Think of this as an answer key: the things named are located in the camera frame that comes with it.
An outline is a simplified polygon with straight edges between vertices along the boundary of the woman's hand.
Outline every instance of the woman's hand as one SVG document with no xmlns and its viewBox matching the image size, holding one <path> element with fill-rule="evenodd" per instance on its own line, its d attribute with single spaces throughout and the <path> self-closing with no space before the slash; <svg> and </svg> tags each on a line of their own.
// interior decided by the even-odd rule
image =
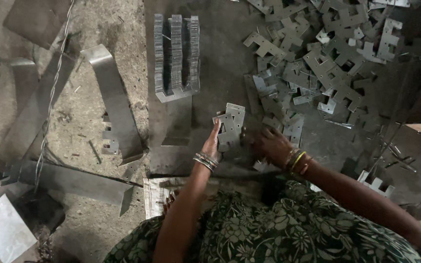
<svg viewBox="0 0 421 263">
<path fill-rule="evenodd" d="M 258 156 L 266 157 L 269 163 L 284 169 L 290 151 L 293 149 L 289 140 L 278 130 L 267 128 L 254 138 L 253 150 Z"/>
<path fill-rule="evenodd" d="M 220 120 L 217 118 L 214 123 L 214 128 L 212 129 L 212 132 L 209 135 L 209 138 L 202 147 L 202 152 L 206 153 L 208 156 L 214 158 L 215 160 L 217 160 L 219 157 L 219 152 L 217 151 L 217 135 L 219 134 L 219 130 Z"/>
</svg>

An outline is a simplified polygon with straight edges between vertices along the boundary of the foot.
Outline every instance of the foot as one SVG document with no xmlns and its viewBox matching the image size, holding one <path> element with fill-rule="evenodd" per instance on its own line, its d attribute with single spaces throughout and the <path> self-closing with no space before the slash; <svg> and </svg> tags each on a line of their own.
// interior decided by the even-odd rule
<svg viewBox="0 0 421 263">
<path fill-rule="evenodd" d="M 172 206 L 173 202 L 175 201 L 175 198 L 180 194 L 179 190 L 173 191 L 173 193 L 170 194 L 167 199 L 165 199 L 165 204 L 163 205 L 163 214 L 167 215 L 168 210 L 170 210 L 170 207 Z"/>
</svg>

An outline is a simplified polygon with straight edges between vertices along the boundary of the woman's right hand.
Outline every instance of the woman's right hand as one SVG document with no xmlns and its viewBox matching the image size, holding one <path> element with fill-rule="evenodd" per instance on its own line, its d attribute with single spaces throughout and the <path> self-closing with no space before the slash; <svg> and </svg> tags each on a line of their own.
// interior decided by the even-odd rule
<svg viewBox="0 0 421 263">
<path fill-rule="evenodd" d="M 269 163 L 285 169 L 290 151 L 293 149 L 289 140 L 276 129 L 263 129 L 252 143 L 253 150 L 260 157 L 266 157 Z"/>
</svg>

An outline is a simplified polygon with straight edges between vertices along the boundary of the yellow bangle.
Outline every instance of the yellow bangle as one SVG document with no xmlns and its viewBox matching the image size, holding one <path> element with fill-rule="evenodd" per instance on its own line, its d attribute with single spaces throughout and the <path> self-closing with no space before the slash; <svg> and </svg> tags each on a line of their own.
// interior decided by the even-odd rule
<svg viewBox="0 0 421 263">
<path fill-rule="evenodd" d="M 293 163 L 293 165 L 292 165 L 292 168 L 290 169 L 290 171 L 293 171 L 293 169 L 295 168 L 295 165 L 297 164 L 297 162 L 301 159 L 301 157 L 303 156 L 303 155 L 305 155 L 306 154 L 306 152 L 302 152 L 301 154 L 300 154 L 300 156 L 295 160 L 295 162 Z"/>
</svg>

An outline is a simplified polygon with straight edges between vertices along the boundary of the wire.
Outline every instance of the wire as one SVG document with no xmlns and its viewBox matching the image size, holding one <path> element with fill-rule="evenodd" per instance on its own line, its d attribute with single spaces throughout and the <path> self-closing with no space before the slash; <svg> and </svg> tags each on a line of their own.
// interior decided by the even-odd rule
<svg viewBox="0 0 421 263">
<path fill-rule="evenodd" d="M 59 55 L 58 66 L 57 66 L 57 69 L 56 69 L 56 74 L 55 74 L 53 86 L 51 87 L 51 92 L 50 92 L 50 104 L 48 104 L 48 117 L 46 118 L 46 123 L 47 123 L 46 131 L 45 131 L 44 136 L 43 136 L 42 146 L 40 148 L 40 156 L 38 157 L 38 161 L 37 161 L 37 167 L 35 168 L 35 189 L 34 189 L 35 193 L 38 190 L 38 184 L 40 182 L 40 175 L 42 173 L 43 161 L 44 161 L 43 155 L 44 155 L 44 151 L 45 151 L 46 137 L 48 135 L 48 131 L 50 130 L 51 112 L 52 112 L 52 108 L 53 108 L 53 106 L 52 106 L 53 97 L 55 96 L 56 83 L 58 82 L 59 71 L 61 70 L 61 61 L 63 59 L 63 52 L 64 52 L 64 49 L 66 47 L 67 30 L 68 30 L 68 27 L 69 27 L 69 18 L 71 17 L 71 10 L 73 9 L 73 5 L 74 5 L 74 0 L 71 0 L 71 5 L 69 7 L 69 10 L 67 11 L 66 27 L 65 27 L 65 30 L 64 30 L 63 43 L 61 44 L 61 52 L 60 52 L 60 55 Z"/>
</svg>

